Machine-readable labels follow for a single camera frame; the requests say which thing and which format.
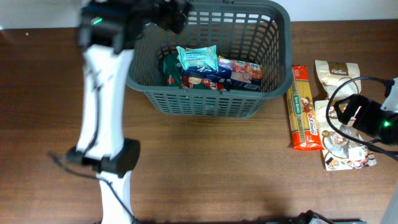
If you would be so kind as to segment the teal wet wipes packet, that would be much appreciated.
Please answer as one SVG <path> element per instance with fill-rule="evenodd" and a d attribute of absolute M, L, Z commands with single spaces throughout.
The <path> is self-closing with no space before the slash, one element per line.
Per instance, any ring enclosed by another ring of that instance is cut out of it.
<path fill-rule="evenodd" d="M 218 70 L 218 56 L 215 45 L 199 49 L 185 49 L 177 46 L 176 49 L 178 60 L 184 70 L 188 70 L 190 67 L 206 67 Z"/>

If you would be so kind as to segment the grey plastic basket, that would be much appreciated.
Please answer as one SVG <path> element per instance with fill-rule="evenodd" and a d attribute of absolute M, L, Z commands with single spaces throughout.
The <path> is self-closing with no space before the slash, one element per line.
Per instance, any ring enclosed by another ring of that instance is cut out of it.
<path fill-rule="evenodd" d="M 150 23 L 136 42 L 127 86 L 143 92 L 161 112 L 249 118 L 269 99 L 291 86 L 292 37 L 288 12 L 274 1 L 193 1 L 180 34 Z M 204 90 L 168 86 L 164 57 L 177 47 L 216 47 L 227 59 L 256 63 L 262 78 L 257 91 Z"/>

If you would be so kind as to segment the green Nescafe coffee bag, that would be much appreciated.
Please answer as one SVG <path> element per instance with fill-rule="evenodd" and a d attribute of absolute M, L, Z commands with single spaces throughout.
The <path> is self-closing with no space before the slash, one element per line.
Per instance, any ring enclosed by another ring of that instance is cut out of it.
<path fill-rule="evenodd" d="M 226 86 L 222 83 L 212 82 L 202 78 L 187 77 L 183 75 L 182 64 L 178 59 L 178 54 L 169 54 L 160 62 L 160 70 L 163 73 L 164 81 L 167 86 L 179 88 L 201 89 L 201 90 L 222 90 Z"/>

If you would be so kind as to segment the Pantree white grain pouch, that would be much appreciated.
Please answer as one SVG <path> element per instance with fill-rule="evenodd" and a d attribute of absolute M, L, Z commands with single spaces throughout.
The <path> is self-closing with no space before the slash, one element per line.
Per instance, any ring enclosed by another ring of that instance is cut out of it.
<path fill-rule="evenodd" d="M 357 63 L 316 60 L 315 69 L 328 99 L 339 86 L 349 80 L 360 77 L 360 69 Z M 361 81 L 353 81 L 339 90 L 334 99 L 342 100 L 352 94 L 360 94 L 361 90 Z"/>

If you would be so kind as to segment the Pantree mushroom pouch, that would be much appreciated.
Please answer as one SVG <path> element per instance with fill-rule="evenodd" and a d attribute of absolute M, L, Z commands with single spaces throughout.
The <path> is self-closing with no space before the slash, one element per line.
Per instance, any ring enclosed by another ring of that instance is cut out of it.
<path fill-rule="evenodd" d="M 353 128 L 354 118 L 350 119 L 348 124 L 342 124 L 338 121 L 335 109 L 327 109 L 328 100 L 315 102 L 315 113 L 317 117 L 318 130 L 322 142 L 323 161 L 327 171 L 361 169 L 377 164 L 374 154 L 364 145 L 349 140 L 327 123 L 327 118 L 341 132 L 362 139 L 357 130 Z"/>

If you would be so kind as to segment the Kleenex tissue multipack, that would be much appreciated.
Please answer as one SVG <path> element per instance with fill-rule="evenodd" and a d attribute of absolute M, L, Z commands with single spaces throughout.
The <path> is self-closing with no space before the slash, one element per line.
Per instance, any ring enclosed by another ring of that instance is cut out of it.
<path fill-rule="evenodd" d="M 218 58 L 218 69 L 207 67 L 189 67 L 182 70 L 185 77 L 200 78 L 213 83 L 241 90 L 260 91 L 262 81 L 262 66 L 240 60 Z"/>

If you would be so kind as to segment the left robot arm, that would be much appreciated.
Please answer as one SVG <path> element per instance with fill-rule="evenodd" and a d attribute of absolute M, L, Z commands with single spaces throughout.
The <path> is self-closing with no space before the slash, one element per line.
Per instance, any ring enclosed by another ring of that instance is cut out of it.
<path fill-rule="evenodd" d="M 191 10 L 189 1 L 90 1 L 81 9 L 83 121 L 79 140 L 65 159 L 94 170 L 103 223 L 137 222 L 130 181 L 141 145 L 123 134 L 124 91 L 135 43 L 148 23 L 181 33 Z"/>

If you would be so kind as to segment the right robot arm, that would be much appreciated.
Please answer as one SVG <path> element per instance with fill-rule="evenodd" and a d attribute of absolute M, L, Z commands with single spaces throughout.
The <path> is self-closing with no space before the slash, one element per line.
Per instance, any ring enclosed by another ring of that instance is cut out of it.
<path fill-rule="evenodd" d="M 372 80 L 382 83 L 386 88 L 384 103 L 380 104 L 360 94 L 352 94 L 342 100 L 335 101 L 337 93 L 346 85 L 358 80 Z M 355 118 L 354 129 L 372 137 L 370 141 L 363 141 L 351 137 L 332 124 L 329 118 L 326 119 L 330 127 L 343 137 L 366 146 L 370 151 L 384 154 L 387 157 L 397 160 L 396 151 L 388 151 L 377 143 L 393 146 L 397 144 L 397 78 L 386 80 L 376 77 L 358 77 L 341 84 L 330 96 L 327 109 L 334 107 L 338 121 L 348 124 L 351 118 Z"/>

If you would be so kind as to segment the San Remo spaghetti packet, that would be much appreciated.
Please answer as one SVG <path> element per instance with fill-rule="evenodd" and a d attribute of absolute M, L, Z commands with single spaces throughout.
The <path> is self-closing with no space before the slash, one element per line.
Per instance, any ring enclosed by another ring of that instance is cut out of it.
<path fill-rule="evenodd" d="M 307 67 L 292 67 L 293 80 L 286 92 L 293 149 L 298 151 L 322 150 L 317 127 Z"/>

